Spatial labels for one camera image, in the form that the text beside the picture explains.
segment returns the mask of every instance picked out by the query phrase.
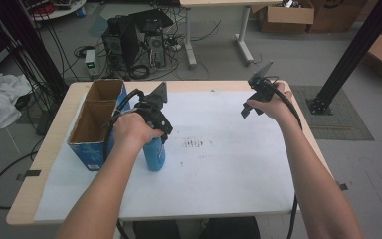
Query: blue cardboard box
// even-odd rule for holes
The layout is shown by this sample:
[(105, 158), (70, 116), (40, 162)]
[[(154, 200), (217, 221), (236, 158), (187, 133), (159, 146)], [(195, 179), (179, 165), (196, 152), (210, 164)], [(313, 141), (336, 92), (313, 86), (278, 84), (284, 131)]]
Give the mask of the blue cardboard box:
[[(122, 80), (95, 80), (82, 105), (77, 121), (68, 138), (68, 146), (89, 171), (103, 166), (103, 142), (108, 122), (116, 106), (126, 97)], [(110, 136), (108, 149), (113, 148)]]

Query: black hand-mounted device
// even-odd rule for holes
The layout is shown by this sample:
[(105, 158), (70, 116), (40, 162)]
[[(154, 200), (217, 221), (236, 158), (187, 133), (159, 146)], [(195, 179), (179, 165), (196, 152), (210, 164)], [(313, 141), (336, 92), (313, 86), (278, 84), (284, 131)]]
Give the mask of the black hand-mounted device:
[[(275, 82), (271, 82), (270, 80), (271, 77), (265, 77), (265, 74), (269, 70), (269, 67), (272, 65), (272, 63), (273, 62), (270, 61), (267, 65), (262, 67), (259, 71), (254, 73), (248, 80), (248, 84), (250, 84), (250, 87), (256, 90), (256, 92), (252, 94), (249, 97), (249, 99), (260, 101), (260, 102), (269, 102), (272, 99), (273, 94), (278, 95), (278, 97), (281, 98), (282, 101), (284, 101), (284, 103), (293, 113), (300, 128), (302, 129), (302, 124), (300, 122), (299, 115), (297, 114), (297, 111), (295, 107), (293, 106), (292, 102), (287, 98), (287, 96), (285, 96), (281, 91), (277, 89)], [(244, 105), (244, 109), (241, 111), (241, 115), (245, 119), (250, 113), (250, 110), (252, 110), (253, 108), (247, 103), (243, 103), (243, 105)], [(255, 109), (255, 110), (258, 115), (261, 115), (263, 113), (263, 111), (259, 109)], [(293, 199), (292, 211), (290, 214), (290, 225), (289, 225), (289, 231), (287, 233), (287, 239), (290, 239), (290, 237), (292, 236), (293, 224), (296, 217), (296, 210), (297, 210), (297, 198), (295, 195)]]
[[(271, 83), (268, 78), (265, 78), (266, 72), (269, 70), (272, 65), (270, 61), (267, 65), (259, 69), (254, 73), (248, 80), (248, 84), (256, 92), (249, 97), (249, 100), (256, 100), (259, 102), (269, 102), (272, 99), (273, 93), (275, 92), (276, 86)], [(241, 115), (245, 119), (250, 111), (253, 109), (247, 103), (243, 103), (244, 109), (241, 111)], [(261, 115), (263, 112), (259, 109), (255, 109), (258, 115)]]
[[(134, 105), (133, 109), (123, 112), (122, 109), (135, 95), (138, 95), (139, 97), (138, 103)], [(147, 125), (153, 129), (160, 129), (164, 132), (164, 135), (161, 137), (162, 143), (164, 143), (167, 140), (167, 135), (171, 134), (173, 130), (169, 120), (167, 120), (166, 116), (161, 111), (164, 103), (167, 103), (167, 87), (165, 82), (162, 82), (156, 89), (153, 90), (153, 92), (146, 96), (144, 95), (144, 92), (139, 89), (131, 91), (122, 100), (122, 102), (119, 103), (116, 107), (116, 113), (110, 119), (109, 127), (104, 138), (103, 161), (106, 161), (108, 156), (108, 141), (113, 125), (122, 114), (133, 112), (140, 114), (144, 118)]]
[(173, 127), (161, 111), (163, 103), (167, 103), (166, 83), (162, 82), (153, 92), (139, 99), (132, 112), (139, 113), (145, 122), (153, 129), (164, 132), (162, 142), (167, 140), (167, 135), (172, 133)]

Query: forearm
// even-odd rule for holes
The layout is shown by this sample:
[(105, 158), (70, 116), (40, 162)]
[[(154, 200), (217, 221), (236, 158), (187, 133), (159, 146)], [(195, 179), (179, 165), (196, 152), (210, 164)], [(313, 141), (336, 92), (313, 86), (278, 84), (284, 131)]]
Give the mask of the forearm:
[(355, 215), (292, 115), (278, 120), (308, 235), (361, 238)]
[(116, 145), (64, 221), (57, 238), (112, 238), (123, 193), (140, 147)]

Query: hand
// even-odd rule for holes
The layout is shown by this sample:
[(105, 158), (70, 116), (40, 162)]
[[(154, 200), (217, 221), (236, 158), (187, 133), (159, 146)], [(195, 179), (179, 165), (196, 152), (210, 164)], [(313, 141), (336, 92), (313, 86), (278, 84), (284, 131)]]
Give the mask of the hand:
[(160, 137), (160, 129), (152, 129), (138, 113), (128, 113), (119, 117), (113, 126), (115, 143), (133, 143), (142, 148), (152, 139)]
[[(292, 92), (285, 92), (285, 84), (282, 82), (276, 83), (278, 90), (285, 94), (285, 96), (291, 101)], [(257, 108), (262, 110), (268, 117), (275, 120), (284, 120), (288, 119), (291, 112), (287, 105), (279, 98), (278, 95), (274, 94), (272, 99), (269, 102), (259, 102), (256, 100), (247, 100), (247, 104), (252, 108)]]

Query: white paper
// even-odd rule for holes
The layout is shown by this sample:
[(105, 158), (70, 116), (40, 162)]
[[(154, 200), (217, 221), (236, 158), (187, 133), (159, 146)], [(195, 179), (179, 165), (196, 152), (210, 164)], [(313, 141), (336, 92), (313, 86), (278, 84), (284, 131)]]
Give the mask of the white paper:
[[(165, 164), (159, 172), (151, 172), (143, 152), (139, 154), (119, 217), (146, 220), (290, 212), (294, 191), (282, 134), (265, 115), (251, 112), (246, 119), (241, 117), (243, 103), (251, 94), (170, 93), (162, 109), (173, 126), (165, 143)], [(95, 175), (65, 140), (35, 220), (64, 220)]]

